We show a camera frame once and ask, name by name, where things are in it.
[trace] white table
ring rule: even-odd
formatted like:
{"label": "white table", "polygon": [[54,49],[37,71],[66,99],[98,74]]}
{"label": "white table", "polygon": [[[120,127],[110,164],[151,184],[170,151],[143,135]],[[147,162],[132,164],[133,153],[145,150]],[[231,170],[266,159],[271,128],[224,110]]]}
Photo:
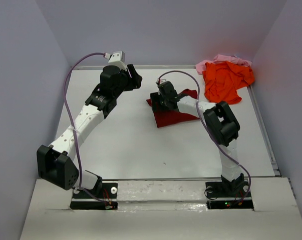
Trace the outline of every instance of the white table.
{"label": "white table", "polygon": [[302,240],[286,178],[252,179],[254,211],[208,210],[204,188],[204,180],[119,181],[118,210],[85,211],[69,209],[70,190],[40,179],[21,240]]}
{"label": "white table", "polygon": [[[170,69],[138,69],[143,77],[140,89],[124,92],[107,119],[93,130],[80,148],[83,169],[104,179],[168,179],[212,178],[221,174],[217,148],[199,121],[184,122],[157,128],[146,99],[157,91],[156,79]],[[205,100],[204,83],[195,69],[182,69],[192,74],[201,85],[201,100]],[[77,116],[84,101],[100,82],[101,70],[73,71],[67,99],[71,112]],[[196,89],[192,79],[184,74],[165,76],[180,92]],[[274,176],[270,158],[253,109],[247,88],[238,90],[242,101],[231,105],[241,129],[238,138],[239,161],[252,176]],[[58,127],[59,136],[70,122],[65,108]]]}

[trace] pink cloth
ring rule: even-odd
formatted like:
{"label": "pink cloth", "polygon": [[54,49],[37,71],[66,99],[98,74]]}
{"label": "pink cloth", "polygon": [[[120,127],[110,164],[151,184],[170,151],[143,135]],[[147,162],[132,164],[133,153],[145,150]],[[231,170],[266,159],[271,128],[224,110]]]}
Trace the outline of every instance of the pink cloth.
{"label": "pink cloth", "polygon": [[197,71],[198,74],[202,74],[203,71],[205,71],[205,64],[206,63],[215,63],[215,64],[219,64],[221,62],[225,62],[225,61],[228,61],[228,62],[231,62],[233,64],[236,64],[236,65],[239,65],[239,66],[252,66],[252,62],[251,61],[248,61],[248,60],[243,60],[241,58],[237,58],[237,57],[232,57],[232,56],[225,56],[225,55],[216,55],[214,58],[213,58],[213,61],[210,61],[210,60],[203,60],[202,62],[198,63],[197,65],[195,65],[195,69]]}

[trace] gray wall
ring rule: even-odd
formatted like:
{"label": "gray wall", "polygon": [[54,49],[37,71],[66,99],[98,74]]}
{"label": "gray wall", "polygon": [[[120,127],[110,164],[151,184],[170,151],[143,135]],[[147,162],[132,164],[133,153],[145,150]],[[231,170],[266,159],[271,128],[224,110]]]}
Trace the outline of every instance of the gray wall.
{"label": "gray wall", "polygon": [[[252,60],[285,0],[36,0],[67,60],[126,52],[139,65]],[[83,65],[103,65],[99,57]]]}
{"label": "gray wall", "polygon": [[0,240],[20,238],[68,63],[34,0],[0,0]]}
{"label": "gray wall", "polygon": [[257,95],[281,173],[302,214],[302,0],[288,0],[254,60]]}

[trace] red cloth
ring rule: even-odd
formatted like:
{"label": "red cloth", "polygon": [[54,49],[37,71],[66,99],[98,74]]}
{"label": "red cloth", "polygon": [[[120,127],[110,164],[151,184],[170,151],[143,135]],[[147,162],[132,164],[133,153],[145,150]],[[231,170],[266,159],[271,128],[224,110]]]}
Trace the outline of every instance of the red cloth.
{"label": "red cloth", "polygon": [[239,66],[229,61],[217,64],[207,62],[205,66],[204,95],[210,102],[225,101],[228,104],[236,104],[242,100],[236,90],[254,82],[253,71],[247,66]]}
{"label": "red cloth", "polygon": [[[182,94],[187,94],[194,99],[197,98],[196,90],[185,89],[182,91]],[[149,106],[152,106],[151,99],[147,99],[146,101],[149,104]],[[156,125],[158,128],[177,124],[179,122],[182,123],[182,122],[186,122],[186,121],[199,119],[193,115],[186,114],[186,113],[179,113],[177,111],[154,112],[154,118],[155,118]]]}

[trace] pile of cloth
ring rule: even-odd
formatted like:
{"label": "pile of cloth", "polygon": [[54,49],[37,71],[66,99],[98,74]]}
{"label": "pile of cloth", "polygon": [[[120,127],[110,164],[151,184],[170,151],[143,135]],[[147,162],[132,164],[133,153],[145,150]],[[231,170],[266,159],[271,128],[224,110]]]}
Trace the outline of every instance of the pile of cloth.
{"label": "pile of cloth", "polygon": [[242,100],[237,89],[254,82],[252,62],[218,54],[213,61],[203,60],[195,65],[205,82],[204,95],[210,102],[236,104]]}

